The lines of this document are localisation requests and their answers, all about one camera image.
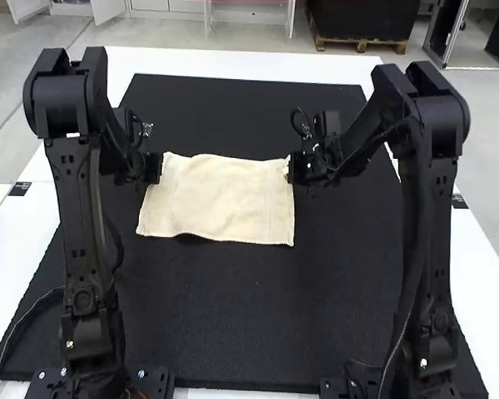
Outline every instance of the cream towel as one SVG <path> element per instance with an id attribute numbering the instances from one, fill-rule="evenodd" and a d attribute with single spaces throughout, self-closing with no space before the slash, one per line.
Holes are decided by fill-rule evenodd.
<path id="1" fill-rule="evenodd" d="M 294 246 L 289 160 L 191 158 L 166 152 L 161 182 L 150 185 L 136 232 L 190 233 L 216 241 Z"/>

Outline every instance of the gray floor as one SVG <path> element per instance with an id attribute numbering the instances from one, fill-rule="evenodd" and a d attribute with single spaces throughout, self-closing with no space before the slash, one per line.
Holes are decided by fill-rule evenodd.
<path id="1" fill-rule="evenodd" d="M 19 105 L 23 80 L 43 47 L 68 47 L 73 57 L 93 45 L 315 53 L 302 12 L 294 26 L 292 40 L 285 38 L 282 27 L 240 24 L 219 25 L 205 39 L 203 22 L 116 19 L 97 27 L 84 17 L 41 16 L 16 27 L 8 15 L 0 15 L 0 183 L 15 181 L 37 148 Z M 425 60 L 426 30 L 425 22 L 416 24 L 405 56 L 386 47 L 368 47 L 367 55 L 378 55 L 401 68 Z M 481 29 L 468 22 L 467 30 L 459 34 L 450 65 L 493 66 L 481 51 L 485 42 Z M 355 51 L 343 45 L 328 48 L 326 53 Z M 472 110 L 472 132 L 457 183 L 499 254 L 499 72 L 445 71 L 444 75 Z"/>

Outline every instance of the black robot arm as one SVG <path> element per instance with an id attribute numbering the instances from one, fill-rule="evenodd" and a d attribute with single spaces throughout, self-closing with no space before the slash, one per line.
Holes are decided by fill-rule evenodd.
<path id="1" fill-rule="evenodd" d="M 70 63 L 64 49 L 44 50 L 28 76 L 28 123 L 44 139 L 57 190 L 65 247 L 62 357 L 72 397 L 118 398 L 125 391 L 125 338 L 108 264 L 99 176 L 159 183 L 161 156 L 141 149 L 151 125 L 107 99 L 107 54 L 89 47 Z"/>
<path id="2" fill-rule="evenodd" d="M 455 398 L 458 325 L 449 259 L 452 187 L 470 128 L 467 103 L 428 62 L 376 66 L 374 92 L 348 129 L 337 111 L 291 120 L 302 149 L 291 154 L 289 180 L 337 185 L 362 173 L 385 143 L 398 159 L 403 197 L 403 286 L 377 387 L 348 385 L 366 398 Z"/>

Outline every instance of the wooden pallet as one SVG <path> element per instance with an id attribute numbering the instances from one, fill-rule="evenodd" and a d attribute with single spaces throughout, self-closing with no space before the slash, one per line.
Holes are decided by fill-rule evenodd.
<path id="1" fill-rule="evenodd" d="M 357 45 L 357 52 L 366 52 L 368 44 L 383 44 L 387 46 L 395 46 L 395 51 L 399 55 L 403 55 L 407 51 L 408 40 L 379 40 L 379 39 L 352 39 L 346 37 L 323 37 L 318 33 L 316 24 L 310 11 L 307 9 L 307 18 L 309 19 L 309 28 L 313 35 L 314 45 L 316 50 L 323 52 L 325 43 L 354 43 Z"/>

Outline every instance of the mat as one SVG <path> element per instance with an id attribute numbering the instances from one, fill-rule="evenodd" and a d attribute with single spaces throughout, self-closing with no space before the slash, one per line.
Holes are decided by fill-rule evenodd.
<path id="1" fill-rule="evenodd" d="M 140 75 L 122 101 L 155 124 L 152 149 L 250 160 L 299 148 L 294 107 L 339 109 L 347 126 L 364 103 L 359 86 Z M 179 386 L 287 392 L 317 392 L 320 378 L 342 377 L 350 358 L 382 363 L 402 274 L 400 187 L 384 149 L 337 189 L 294 188 L 293 248 L 138 236 L 143 195 L 101 182 L 126 247 L 116 284 L 128 362 L 166 365 Z M 63 282 L 63 267 L 58 229 L 14 320 Z M 61 366 L 61 311 L 32 325 L 1 378 L 29 380 Z M 463 397 L 486 397 L 463 339 L 461 354 Z"/>

